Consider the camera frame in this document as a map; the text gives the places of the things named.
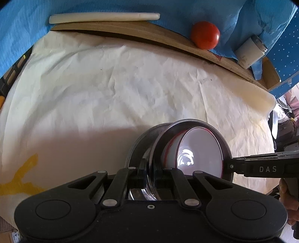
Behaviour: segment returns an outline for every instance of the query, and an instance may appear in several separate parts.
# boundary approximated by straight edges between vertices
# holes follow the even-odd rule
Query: wooden board
[[[267,57],[263,58],[262,80],[264,80],[265,86],[268,90],[273,89],[273,87],[277,85],[280,85],[281,82],[274,66]]]
[[[206,59],[241,76],[262,89],[268,89],[263,86],[264,83],[267,83],[266,81],[256,81],[252,71],[243,69],[235,60],[219,57],[207,50],[201,50],[184,36],[149,22],[75,22],[57,24],[51,30],[100,31],[150,40],[163,44],[166,47],[172,47],[177,51]]]

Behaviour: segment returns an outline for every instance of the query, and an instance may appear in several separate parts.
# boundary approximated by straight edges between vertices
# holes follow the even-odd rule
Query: human hand
[[[288,211],[288,221],[289,225],[294,225],[296,221],[299,221],[299,202],[296,198],[290,195],[288,191],[288,185],[286,181],[281,178],[279,181],[279,192],[280,198],[279,201],[285,206]]]

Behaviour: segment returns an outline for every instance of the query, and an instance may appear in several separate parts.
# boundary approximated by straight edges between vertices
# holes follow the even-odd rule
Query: white rolling pin
[[[116,13],[116,12],[92,12],[92,13],[61,13],[50,16],[50,24],[92,21],[147,21],[158,20],[159,13]]]

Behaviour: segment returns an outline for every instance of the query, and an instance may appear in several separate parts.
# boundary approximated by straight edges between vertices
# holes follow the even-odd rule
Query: blue cloth
[[[299,13],[296,11],[284,33],[269,51],[272,62],[283,83],[270,91],[276,98],[282,96],[299,82]]]
[[[233,51],[252,34],[270,49],[297,7],[286,0],[11,0],[0,10],[0,76],[49,32],[49,17],[73,12],[158,12],[152,23],[189,37],[192,25],[214,23],[221,37],[213,53],[236,58]],[[261,65],[253,68],[256,79]]]

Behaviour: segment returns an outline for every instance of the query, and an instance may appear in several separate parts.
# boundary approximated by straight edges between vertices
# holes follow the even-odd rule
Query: tomato
[[[201,21],[193,25],[190,38],[198,48],[210,50],[218,44],[220,32],[216,25]]]

